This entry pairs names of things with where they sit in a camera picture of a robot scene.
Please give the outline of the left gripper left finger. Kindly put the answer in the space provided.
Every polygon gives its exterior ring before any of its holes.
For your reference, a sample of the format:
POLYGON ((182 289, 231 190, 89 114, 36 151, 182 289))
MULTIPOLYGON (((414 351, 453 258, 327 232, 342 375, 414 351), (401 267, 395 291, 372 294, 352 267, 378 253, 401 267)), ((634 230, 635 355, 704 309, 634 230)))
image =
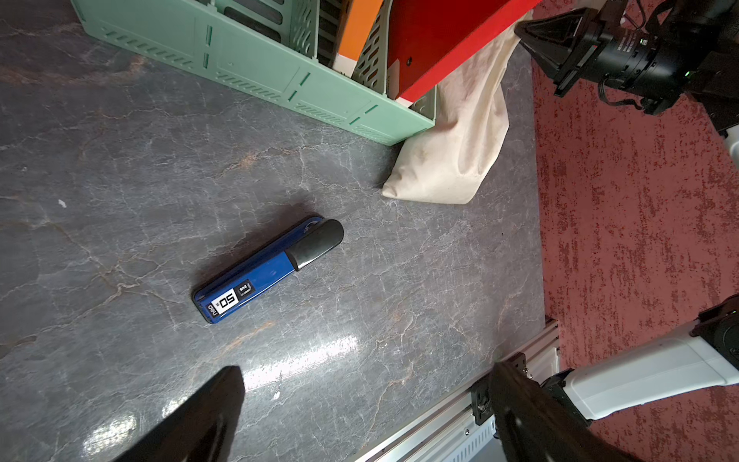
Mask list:
POLYGON ((224 367, 117 459, 226 461, 245 395, 241 369, 224 367))

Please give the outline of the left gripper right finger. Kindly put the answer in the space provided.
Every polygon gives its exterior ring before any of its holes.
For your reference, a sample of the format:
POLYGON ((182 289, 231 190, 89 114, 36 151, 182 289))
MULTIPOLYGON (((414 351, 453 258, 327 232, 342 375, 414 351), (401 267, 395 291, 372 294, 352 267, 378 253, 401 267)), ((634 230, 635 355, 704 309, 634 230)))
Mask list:
POLYGON ((508 461, 635 461, 637 458, 600 440, 533 380, 519 379, 510 409, 496 426, 508 461))

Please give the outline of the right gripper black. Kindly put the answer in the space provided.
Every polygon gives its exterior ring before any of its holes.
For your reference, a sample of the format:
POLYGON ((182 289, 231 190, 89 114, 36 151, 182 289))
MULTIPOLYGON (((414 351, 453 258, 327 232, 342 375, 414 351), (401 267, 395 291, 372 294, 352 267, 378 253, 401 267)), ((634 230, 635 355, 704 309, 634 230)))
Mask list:
POLYGON ((602 102, 657 116, 670 109, 686 82, 687 46, 659 25, 627 28, 625 5, 588 6, 585 13, 525 20, 514 32, 542 69, 563 69, 554 94, 564 97, 578 81, 595 83, 602 102))

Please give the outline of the beige cloth drawstring bag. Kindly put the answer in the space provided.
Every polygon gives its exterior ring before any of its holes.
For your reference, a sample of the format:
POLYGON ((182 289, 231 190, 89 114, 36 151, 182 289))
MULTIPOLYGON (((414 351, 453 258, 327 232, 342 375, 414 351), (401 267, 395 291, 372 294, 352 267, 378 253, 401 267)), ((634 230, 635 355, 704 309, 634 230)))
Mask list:
POLYGON ((475 197, 509 128, 502 78, 519 41, 509 26, 437 86, 435 126, 404 142, 385 198, 457 205, 475 197))

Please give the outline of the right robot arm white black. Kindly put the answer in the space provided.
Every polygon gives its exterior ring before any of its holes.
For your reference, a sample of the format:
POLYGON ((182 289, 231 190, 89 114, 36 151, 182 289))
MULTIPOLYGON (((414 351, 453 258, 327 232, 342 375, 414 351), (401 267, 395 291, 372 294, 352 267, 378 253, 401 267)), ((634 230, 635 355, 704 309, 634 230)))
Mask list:
MULTIPOLYGON (((659 115, 687 94, 706 109, 731 158, 738 155, 738 5, 665 1, 624 28, 627 5, 607 1, 515 28, 564 96, 579 80, 625 93, 625 105, 659 115)), ((546 379, 543 391, 588 424, 615 412, 738 381, 738 299, 596 365, 546 379)))

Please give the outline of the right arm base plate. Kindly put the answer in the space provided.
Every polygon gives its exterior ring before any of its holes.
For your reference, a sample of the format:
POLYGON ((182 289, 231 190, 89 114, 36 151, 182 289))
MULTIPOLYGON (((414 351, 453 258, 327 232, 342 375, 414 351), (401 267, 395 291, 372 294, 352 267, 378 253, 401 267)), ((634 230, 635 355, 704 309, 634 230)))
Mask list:
POLYGON ((519 379, 513 377, 513 372, 527 376, 527 356, 524 353, 514 353, 496 363, 487 375, 471 385, 471 413, 478 427, 510 409, 510 398, 515 396, 515 388, 519 383, 519 379))

